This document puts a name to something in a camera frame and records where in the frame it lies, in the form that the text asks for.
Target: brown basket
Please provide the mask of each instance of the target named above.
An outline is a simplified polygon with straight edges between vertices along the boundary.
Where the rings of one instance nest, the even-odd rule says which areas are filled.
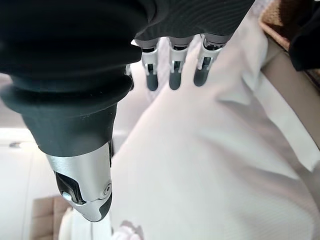
[[[288,52],[291,40],[300,30],[298,21],[310,7],[308,4],[311,3],[306,0],[274,0],[260,15],[259,24]],[[320,87],[320,69],[308,70],[306,73]]]

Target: beige couch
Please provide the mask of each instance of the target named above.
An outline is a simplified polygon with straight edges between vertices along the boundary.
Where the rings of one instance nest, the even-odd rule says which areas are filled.
[[[311,79],[304,72],[297,72],[288,54],[273,40],[269,40],[268,55],[262,72],[320,146],[320,95]]]
[[[61,196],[34,200],[30,239],[58,240],[61,219],[69,207]]]

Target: white fabric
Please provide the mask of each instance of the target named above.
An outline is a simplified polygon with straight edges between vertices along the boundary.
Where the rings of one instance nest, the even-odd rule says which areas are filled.
[[[59,229],[58,240],[71,240],[71,229],[72,229],[72,218],[73,218],[73,209],[69,207],[62,219]]]
[[[111,240],[141,240],[138,234],[128,226],[121,226],[112,235]]]
[[[110,240],[111,234],[109,214],[99,222],[90,222],[79,212],[72,211],[70,240]]]
[[[267,44],[247,16],[204,87],[188,56],[179,90],[164,87],[113,159],[113,226],[140,225],[144,240],[320,239],[320,152],[260,72]]]

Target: black fabric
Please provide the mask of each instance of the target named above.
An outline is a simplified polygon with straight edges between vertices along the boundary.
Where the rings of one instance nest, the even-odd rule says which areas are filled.
[[[111,141],[116,104],[130,90],[134,38],[230,36],[254,0],[0,1],[0,92],[40,149],[58,157]],[[156,75],[148,87],[158,87]]]
[[[320,68],[320,2],[312,3],[289,47],[292,65],[297,71]]]
[[[186,38],[201,33],[232,35],[254,0],[171,0],[166,17],[137,37]]]

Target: prosthetic hand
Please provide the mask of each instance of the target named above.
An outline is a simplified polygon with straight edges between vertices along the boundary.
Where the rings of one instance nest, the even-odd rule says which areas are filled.
[[[147,86],[156,90],[157,43],[169,37],[170,87],[177,90],[189,43],[203,34],[194,83],[204,85],[253,2],[0,3],[0,72],[12,78],[1,98],[22,115],[47,155],[61,195],[86,219],[100,221],[110,209],[113,124],[117,103],[132,87],[126,66],[142,57]],[[131,45],[133,39],[140,47]]]

